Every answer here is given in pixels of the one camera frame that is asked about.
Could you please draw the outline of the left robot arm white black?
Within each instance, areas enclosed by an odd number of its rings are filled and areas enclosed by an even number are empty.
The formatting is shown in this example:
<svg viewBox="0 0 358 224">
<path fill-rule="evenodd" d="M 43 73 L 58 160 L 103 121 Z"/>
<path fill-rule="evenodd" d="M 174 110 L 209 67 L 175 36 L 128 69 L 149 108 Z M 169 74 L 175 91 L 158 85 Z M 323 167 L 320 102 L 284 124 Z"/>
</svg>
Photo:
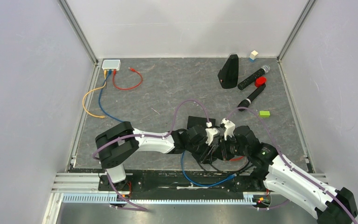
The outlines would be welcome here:
<svg viewBox="0 0 358 224">
<path fill-rule="evenodd" d="M 171 130 L 165 133 L 146 132 L 123 122 L 98 135 L 93 159 L 98 160 L 116 190 L 126 188 L 128 179 L 124 162 L 135 152 L 182 154 L 188 151 L 201 158 L 210 154 L 218 143 L 220 130 L 211 122 L 206 127 L 195 125 L 189 129 Z"/>
</svg>

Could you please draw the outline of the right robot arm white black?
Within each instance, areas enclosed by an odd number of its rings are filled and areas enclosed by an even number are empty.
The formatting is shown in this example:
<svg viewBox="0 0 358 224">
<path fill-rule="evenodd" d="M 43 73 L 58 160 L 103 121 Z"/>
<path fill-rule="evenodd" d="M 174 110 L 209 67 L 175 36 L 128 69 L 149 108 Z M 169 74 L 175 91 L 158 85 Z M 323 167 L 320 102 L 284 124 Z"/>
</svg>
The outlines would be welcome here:
<svg viewBox="0 0 358 224">
<path fill-rule="evenodd" d="M 352 224 L 358 216 L 354 194 L 336 189 L 305 172 L 248 126 L 221 124 L 228 155 L 244 155 L 254 165 L 250 183 L 255 190 L 276 192 L 311 214 L 319 224 Z"/>
</svg>

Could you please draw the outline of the black network switch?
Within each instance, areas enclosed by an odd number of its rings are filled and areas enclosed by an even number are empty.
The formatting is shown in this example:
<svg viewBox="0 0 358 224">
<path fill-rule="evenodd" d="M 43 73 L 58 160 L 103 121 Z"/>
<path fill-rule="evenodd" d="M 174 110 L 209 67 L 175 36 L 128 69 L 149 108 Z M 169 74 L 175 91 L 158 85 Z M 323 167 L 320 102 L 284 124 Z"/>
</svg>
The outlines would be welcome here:
<svg viewBox="0 0 358 224">
<path fill-rule="evenodd" d="M 203 129 L 208 128 L 207 119 L 205 117 L 188 116 L 187 130 L 193 128 L 194 126 L 201 126 Z"/>
</svg>

